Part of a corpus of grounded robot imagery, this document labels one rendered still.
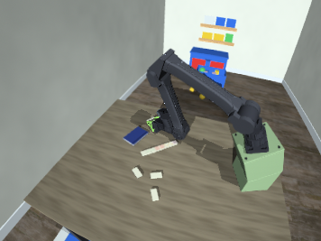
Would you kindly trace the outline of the blue flat rectangular pad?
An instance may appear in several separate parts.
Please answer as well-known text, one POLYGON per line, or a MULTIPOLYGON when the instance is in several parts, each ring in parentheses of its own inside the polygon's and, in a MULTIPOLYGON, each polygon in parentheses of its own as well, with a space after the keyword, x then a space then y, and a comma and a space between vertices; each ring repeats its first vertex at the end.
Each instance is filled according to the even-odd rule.
POLYGON ((149 132, 143 130, 139 126, 137 126, 131 133, 124 137, 124 140, 131 145, 136 145, 139 141, 143 139, 149 132))

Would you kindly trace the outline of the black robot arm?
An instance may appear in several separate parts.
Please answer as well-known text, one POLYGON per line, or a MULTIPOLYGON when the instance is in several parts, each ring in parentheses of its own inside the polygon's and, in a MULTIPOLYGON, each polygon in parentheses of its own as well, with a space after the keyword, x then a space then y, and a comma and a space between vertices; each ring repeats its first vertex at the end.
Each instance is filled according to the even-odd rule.
POLYGON ((175 54, 174 50, 168 49, 164 54, 147 69, 146 74, 151 87, 158 88, 166 107, 156 112, 160 118, 157 121, 157 127, 164 129, 165 126, 165 131, 178 140, 184 140, 190 130, 172 86, 171 74, 225 111, 234 129, 245 135, 246 153, 267 153, 269 151, 266 129, 259 117, 261 107, 257 102, 231 94, 212 79, 188 65, 175 54))

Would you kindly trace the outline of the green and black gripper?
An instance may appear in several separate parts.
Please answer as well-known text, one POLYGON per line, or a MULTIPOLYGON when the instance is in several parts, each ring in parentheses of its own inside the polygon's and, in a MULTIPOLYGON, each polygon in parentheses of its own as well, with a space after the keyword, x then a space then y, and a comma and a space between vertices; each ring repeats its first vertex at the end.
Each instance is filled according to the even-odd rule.
POLYGON ((158 116, 156 116, 156 118, 158 118, 158 119, 155 119, 155 117, 154 117, 154 121, 147 121, 147 124, 150 126, 150 128, 152 127, 151 130, 155 133, 158 133, 160 130, 165 131, 165 126, 164 126, 164 129, 157 127, 157 121, 159 121, 160 118, 158 116), (151 125, 149 123, 151 123, 151 125))

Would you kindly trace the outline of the white domino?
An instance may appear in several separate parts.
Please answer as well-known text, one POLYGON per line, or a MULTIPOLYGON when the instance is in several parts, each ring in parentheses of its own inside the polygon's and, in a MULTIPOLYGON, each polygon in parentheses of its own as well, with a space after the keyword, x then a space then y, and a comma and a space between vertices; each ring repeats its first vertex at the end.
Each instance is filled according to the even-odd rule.
POLYGON ((159 200, 158 193, 156 189, 151 190, 152 201, 159 200))
POLYGON ((150 153, 151 153, 150 149, 141 152, 142 156, 150 154, 150 153))
POLYGON ((163 149, 166 149, 166 148, 168 148, 170 146, 168 145, 168 143, 166 143, 166 144, 159 145, 159 147, 160 147, 161 150, 163 150, 163 149))
POLYGON ((168 145, 169 145, 170 147, 173 146, 173 145, 176 145, 176 144, 178 144, 176 140, 168 143, 168 145))
POLYGON ((162 178, 161 172, 153 172, 151 173, 151 179, 162 178))
POLYGON ((151 150, 151 153, 155 153, 155 152, 160 151, 161 149, 159 146, 156 146, 156 147, 151 148, 150 150, 151 150))
POLYGON ((142 177, 142 174, 140 173, 140 171, 138 170, 138 168, 134 168, 133 169, 133 173, 135 174, 135 176, 138 178, 142 177))

